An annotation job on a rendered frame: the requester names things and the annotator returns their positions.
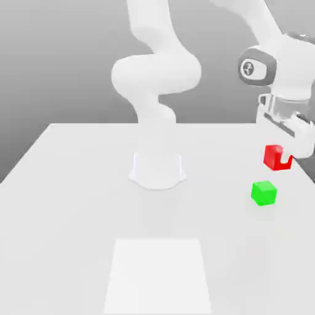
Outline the small red cube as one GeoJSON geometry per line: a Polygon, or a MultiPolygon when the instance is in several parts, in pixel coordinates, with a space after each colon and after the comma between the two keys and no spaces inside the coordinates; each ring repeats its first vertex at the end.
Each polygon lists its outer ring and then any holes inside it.
{"type": "Polygon", "coordinates": [[[282,162],[283,153],[281,145],[266,145],[263,163],[273,171],[289,170],[292,166],[293,156],[290,155],[287,162],[282,162]]]}

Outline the small green cube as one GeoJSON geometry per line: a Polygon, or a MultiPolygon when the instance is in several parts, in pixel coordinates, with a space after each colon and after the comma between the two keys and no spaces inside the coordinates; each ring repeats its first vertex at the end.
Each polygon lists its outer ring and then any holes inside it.
{"type": "Polygon", "coordinates": [[[268,180],[252,184],[251,198],[257,205],[271,205],[276,202],[277,188],[268,180]]]}

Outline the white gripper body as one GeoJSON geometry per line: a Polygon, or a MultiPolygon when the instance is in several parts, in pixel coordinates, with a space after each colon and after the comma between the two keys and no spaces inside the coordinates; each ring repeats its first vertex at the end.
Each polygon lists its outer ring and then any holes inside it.
{"type": "Polygon", "coordinates": [[[257,109],[256,123],[269,145],[281,145],[298,159],[309,158],[315,149],[315,124],[299,112],[275,121],[263,108],[257,109]]]}

